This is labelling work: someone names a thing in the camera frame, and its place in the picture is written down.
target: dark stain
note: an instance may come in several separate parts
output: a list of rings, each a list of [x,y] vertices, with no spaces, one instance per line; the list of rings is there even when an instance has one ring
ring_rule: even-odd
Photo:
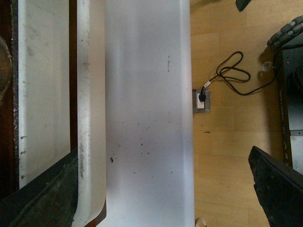
[[[27,47],[27,53],[29,56],[34,56],[34,51],[30,48],[30,47]]]
[[[167,61],[167,72],[169,72],[169,65],[170,65],[170,55],[168,56],[168,61]]]
[[[28,25],[27,27],[35,36],[41,37],[40,32],[37,29],[35,29],[33,26]]]
[[[80,175],[83,178],[83,173],[84,173],[84,155],[83,155],[83,144],[81,143],[79,146],[79,150],[80,150],[80,157],[79,157],[79,167],[80,167]]]

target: white plastic panel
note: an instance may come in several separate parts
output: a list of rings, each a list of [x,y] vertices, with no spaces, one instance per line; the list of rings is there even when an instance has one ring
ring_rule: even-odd
[[[73,227],[100,214],[106,196],[104,1],[78,0],[79,193]]]
[[[70,152],[69,1],[18,8],[21,188]]]
[[[106,1],[107,217],[193,227],[188,0]]]

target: wall outlet plate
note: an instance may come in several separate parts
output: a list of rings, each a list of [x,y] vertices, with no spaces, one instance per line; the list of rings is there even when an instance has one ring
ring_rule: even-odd
[[[206,95],[205,102],[200,102],[199,95],[201,90],[193,90],[193,112],[194,113],[209,113],[210,112],[210,90],[204,91]]]

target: black device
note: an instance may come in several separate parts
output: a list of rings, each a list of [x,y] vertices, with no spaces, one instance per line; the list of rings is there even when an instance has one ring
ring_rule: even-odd
[[[303,34],[276,53],[274,65],[285,163],[303,174]]]
[[[236,6],[238,11],[242,12],[251,0],[236,0]]]
[[[258,200],[271,227],[303,226],[303,175],[253,147],[249,157]]]

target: wooden floor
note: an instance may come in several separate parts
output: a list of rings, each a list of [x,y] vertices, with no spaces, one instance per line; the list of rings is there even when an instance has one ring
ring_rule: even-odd
[[[242,51],[239,67],[252,75],[247,84],[236,84],[243,92],[272,78],[272,72],[261,72],[263,62],[273,58],[267,40],[303,8],[301,0],[252,0],[240,13],[235,0],[190,2],[193,89],[213,77],[233,52]],[[222,81],[209,89],[211,112],[194,114],[196,218],[208,227],[268,227],[248,155],[256,145],[282,159],[276,83],[251,96],[237,95]]]

